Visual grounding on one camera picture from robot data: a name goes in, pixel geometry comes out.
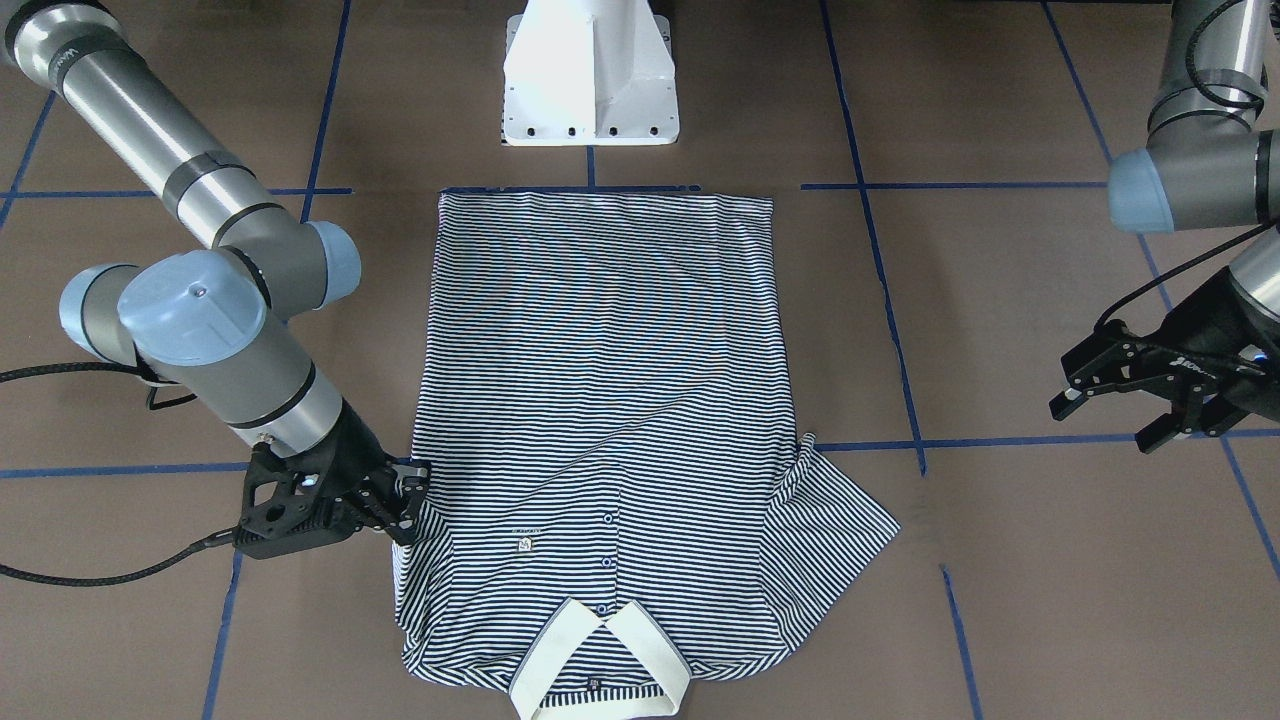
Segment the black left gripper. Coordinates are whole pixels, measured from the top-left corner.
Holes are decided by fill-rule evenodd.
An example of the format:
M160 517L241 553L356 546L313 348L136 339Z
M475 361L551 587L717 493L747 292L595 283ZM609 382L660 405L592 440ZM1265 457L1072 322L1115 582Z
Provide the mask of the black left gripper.
M1201 372L1192 379L1175 375L1165 351L1110 320L1061 356L1066 389L1050 400L1051 418L1062 421L1100 395L1143 391L1165 398L1169 411L1134 436L1143 454L1181 436L1220 437L1249 415L1279 420L1277 319L1229 269L1179 302L1149 338Z

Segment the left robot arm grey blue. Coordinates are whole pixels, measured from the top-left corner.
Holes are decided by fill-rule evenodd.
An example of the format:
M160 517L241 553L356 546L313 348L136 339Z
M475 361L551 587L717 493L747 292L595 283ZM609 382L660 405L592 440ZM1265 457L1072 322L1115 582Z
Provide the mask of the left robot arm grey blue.
M1219 437L1248 416L1277 420L1279 141L1257 127L1276 83L1265 68L1275 1L1175 1L1144 146L1115 158L1112 223L1134 234L1242 227L1239 249L1161 320L1137 334L1105 310L1062 355L1061 421L1088 400L1143 392L1170 409L1135 433L1151 454L1180 436Z

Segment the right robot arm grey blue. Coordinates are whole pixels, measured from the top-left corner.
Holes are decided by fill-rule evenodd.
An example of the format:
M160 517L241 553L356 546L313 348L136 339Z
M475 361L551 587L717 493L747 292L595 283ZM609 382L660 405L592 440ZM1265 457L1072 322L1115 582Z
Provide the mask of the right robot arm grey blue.
M355 292L353 240L292 217L101 3L5 1L3 64L61 97L198 243L81 272L59 313L95 357L187 388L250 446L236 547L270 559L366 528L411 546L428 469L384 451L287 325Z

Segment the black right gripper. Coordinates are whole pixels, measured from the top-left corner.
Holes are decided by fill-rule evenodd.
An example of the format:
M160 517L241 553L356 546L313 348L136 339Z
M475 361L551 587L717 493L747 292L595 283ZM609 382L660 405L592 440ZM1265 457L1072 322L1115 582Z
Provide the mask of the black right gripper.
M399 547L419 542L419 521L431 478L431 464L388 455L348 402L325 438L291 460L293 471L316 475L312 515L333 536L371 528Z

